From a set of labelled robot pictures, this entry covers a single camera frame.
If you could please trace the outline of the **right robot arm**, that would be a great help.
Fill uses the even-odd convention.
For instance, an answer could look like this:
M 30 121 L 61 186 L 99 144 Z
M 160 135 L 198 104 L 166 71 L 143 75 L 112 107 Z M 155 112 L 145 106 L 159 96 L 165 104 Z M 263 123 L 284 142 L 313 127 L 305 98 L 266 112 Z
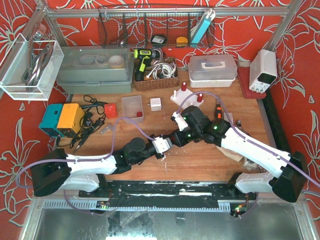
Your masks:
M 274 193 L 280 199 L 295 203 L 306 183 L 308 168 L 305 156 L 289 153 L 264 144 L 221 118 L 210 120 L 197 106 L 174 112 L 172 121 L 178 130 L 172 142 L 183 147 L 190 142 L 207 144 L 236 152 L 266 170 L 265 173 L 236 173 L 231 182 L 241 193 Z

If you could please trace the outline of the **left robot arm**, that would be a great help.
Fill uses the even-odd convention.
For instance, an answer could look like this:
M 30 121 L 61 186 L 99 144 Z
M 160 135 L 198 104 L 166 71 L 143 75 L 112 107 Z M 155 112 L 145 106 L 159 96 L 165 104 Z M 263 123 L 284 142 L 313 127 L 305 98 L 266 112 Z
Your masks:
M 168 137 L 158 136 L 148 142 L 135 137 L 123 148 L 104 155 L 72 155 L 58 148 L 50 154 L 51 159 L 40 160 L 30 168 L 33 193 L 36 197 L 49 196 L 58 190 L 91 193 L 100 187 L 99 175 L 125 173 L 152 156 L 162 158 L 172 146 Z

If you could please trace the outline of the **translucent spring bin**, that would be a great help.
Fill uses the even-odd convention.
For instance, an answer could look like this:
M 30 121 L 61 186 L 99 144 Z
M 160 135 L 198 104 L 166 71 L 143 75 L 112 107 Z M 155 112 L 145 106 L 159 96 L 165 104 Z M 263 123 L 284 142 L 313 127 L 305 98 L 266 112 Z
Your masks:
M 144 121 L 142 97 L 140 95 L 127 96 L 121 99 L 122 116 L 139 124 Z M 143 117 L 137 117 L 137 112 L 142 112 Z

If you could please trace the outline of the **orange black screwdriver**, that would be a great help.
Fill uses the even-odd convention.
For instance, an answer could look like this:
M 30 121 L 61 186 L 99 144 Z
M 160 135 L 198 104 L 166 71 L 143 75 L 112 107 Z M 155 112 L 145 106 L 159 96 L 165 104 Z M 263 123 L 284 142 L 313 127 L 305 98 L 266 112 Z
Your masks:
M 223 110 L 220 101 L 217 99 L 215 104 L 214 116 L 216 119 L 223 119 Z

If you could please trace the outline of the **white peg board fixture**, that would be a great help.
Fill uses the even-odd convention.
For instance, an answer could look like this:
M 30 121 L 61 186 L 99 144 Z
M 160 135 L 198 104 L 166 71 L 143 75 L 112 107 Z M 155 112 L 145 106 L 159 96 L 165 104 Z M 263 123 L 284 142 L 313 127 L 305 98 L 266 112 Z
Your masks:
M 189 89 L 186 89 L 185 91 L 182 91 L 182 89 L 174 90 L 173 95 L 170 97 L 170 100 L 175 104 L 177 104 L 178 106 L 180 106 L 181 103 L 192 93 L 193 92 Z M 198 102 L 198 93 L 197 93 L 195 95 L 192 95 L 190 98 L 188 98 L 181 108 L 185 109 L 189 106 L 199 107 L 203 103 L 204 103 L 204 99 L 202 99 L 201 102 Z

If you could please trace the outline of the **beige work glove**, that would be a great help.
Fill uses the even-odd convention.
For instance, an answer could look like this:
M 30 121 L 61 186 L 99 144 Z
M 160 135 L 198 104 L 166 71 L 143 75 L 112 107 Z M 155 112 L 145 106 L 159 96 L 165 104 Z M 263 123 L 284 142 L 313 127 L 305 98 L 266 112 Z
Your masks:
M 235 161 L 235 162 L 240 162 L 244 156 L 235 152 L 235 151 L 232 151 L 230 149 L 227 149 L 227 148 L 224 148 L 224 147 L 219 147 L 219 146 L 216 146 L 216 148 L 221 152 L 223 153 L 227 158 Z

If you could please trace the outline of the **white cube power socket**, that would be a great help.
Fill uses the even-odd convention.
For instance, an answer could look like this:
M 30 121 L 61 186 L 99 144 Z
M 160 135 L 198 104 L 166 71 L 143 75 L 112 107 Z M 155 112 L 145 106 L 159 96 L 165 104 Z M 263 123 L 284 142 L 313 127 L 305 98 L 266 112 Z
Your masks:
M 162 110 L 162 101 L 160 97 L 155 97 L 150 99 L 150 109 L 152 112 L 157 112 Z

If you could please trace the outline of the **red cube block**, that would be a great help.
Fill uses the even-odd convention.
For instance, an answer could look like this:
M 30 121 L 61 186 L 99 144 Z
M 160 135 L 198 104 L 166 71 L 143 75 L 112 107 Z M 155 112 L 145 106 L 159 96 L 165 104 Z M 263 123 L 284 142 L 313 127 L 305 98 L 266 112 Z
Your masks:
M 104 105 L 104 113 L 107 119 L 118 118 L 118 111 L 116 103 L 107 103 Z

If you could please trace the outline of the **white plastic storage box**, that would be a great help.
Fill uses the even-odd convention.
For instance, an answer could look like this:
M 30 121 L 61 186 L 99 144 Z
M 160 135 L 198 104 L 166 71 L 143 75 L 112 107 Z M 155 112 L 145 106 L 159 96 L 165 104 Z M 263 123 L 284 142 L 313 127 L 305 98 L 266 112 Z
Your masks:
M 195 55 L 188 63 L 192 88 L 224 88 L 235 81 L 238 67 L 231 54 Z

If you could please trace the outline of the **woven wicker basket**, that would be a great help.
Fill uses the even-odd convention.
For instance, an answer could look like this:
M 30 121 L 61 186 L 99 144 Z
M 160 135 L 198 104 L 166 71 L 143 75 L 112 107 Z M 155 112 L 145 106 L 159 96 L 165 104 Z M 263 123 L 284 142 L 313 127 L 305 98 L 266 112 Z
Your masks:
M 174 77 L 171 78 L 152 78 L 151 80 L 143 81 L 135 81 L 133 79 L 133 82 L 135 89 L 140 92 L 177 87 L 179 85 L 178 70 L 175 70 Z

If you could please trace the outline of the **white bench power supply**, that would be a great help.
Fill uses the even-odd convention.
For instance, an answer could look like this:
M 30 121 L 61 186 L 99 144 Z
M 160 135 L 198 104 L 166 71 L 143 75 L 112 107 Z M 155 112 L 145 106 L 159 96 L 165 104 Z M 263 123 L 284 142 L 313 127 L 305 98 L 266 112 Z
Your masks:
M 249 67 L 249 89 L 263 94 L 277 78 L 276 53 L 261 49 Z

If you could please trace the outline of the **yellow tape measure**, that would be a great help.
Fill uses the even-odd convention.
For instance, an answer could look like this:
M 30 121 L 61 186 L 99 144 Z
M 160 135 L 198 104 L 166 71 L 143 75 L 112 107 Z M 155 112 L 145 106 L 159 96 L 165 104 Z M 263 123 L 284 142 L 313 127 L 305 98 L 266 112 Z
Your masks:
M 176 38 L 176 47 L 184 48 L 189 44 L 188 38 L 184 36 L 179 36 Z

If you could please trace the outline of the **yellow teal soldering station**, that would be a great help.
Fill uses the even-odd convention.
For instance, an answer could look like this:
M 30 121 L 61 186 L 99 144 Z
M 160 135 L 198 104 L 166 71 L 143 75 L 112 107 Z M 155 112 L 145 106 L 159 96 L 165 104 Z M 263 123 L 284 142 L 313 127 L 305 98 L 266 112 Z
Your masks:
M 78 103 L 50 104 L 38 128 L 50 137 L 75 138 L 80 134 L 84 116 Z

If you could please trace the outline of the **grey plastic tape container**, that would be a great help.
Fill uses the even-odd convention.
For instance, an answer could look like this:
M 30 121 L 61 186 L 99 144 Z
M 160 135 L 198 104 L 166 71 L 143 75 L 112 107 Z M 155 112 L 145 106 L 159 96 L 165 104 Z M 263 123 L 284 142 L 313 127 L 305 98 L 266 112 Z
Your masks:
M 56 83 L 68 94 L 122 94 L 132 91 L 134 58 L 129 48 L 62 47 Z

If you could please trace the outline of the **clear acrylic hanging box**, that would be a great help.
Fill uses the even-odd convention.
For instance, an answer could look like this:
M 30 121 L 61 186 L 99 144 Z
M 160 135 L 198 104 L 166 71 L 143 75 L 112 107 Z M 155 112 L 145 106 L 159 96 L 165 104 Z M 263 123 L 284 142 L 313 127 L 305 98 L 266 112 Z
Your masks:
M 19 34 L 0 63 L 0 88 L 15 101 L 48 101 L 64 53 L 56 40 Z

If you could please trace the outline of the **small metal bracket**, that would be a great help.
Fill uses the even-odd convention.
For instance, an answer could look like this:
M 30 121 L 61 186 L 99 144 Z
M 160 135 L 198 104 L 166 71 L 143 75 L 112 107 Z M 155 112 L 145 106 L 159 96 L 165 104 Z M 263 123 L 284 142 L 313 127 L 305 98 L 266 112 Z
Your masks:
M 106 133 L 107 131 L 113 131 L 114 130 L 114 126 L 111 123 L 108 123 L 101 131 L 101 134 Z

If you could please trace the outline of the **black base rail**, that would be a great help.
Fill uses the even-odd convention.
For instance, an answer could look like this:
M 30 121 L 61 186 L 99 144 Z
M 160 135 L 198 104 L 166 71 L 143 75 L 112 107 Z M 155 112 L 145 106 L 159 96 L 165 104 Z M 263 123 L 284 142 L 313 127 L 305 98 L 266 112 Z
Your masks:
M 120 198 L 121 196 L 145 197 L 212 197 L 214 200 L 255 200 L 256 193 L 242 193 L 223 181 L 138 181 L 111 180 L 93 192 L 80 190 L 81 198 Z

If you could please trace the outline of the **green cordless drill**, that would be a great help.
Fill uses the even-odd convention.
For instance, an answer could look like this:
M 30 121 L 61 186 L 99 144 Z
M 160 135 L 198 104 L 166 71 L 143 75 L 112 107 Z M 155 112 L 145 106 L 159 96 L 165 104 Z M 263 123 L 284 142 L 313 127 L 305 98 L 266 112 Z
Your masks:
M 146 68 L 151 66 L 152 60 L 160 59 L 162 54 L 163 52 L 160 48 L 135 48 L 133 57 L 138 60 L 138 64 L 135 67 L 134 80 L 136 82 L 143 81 Z

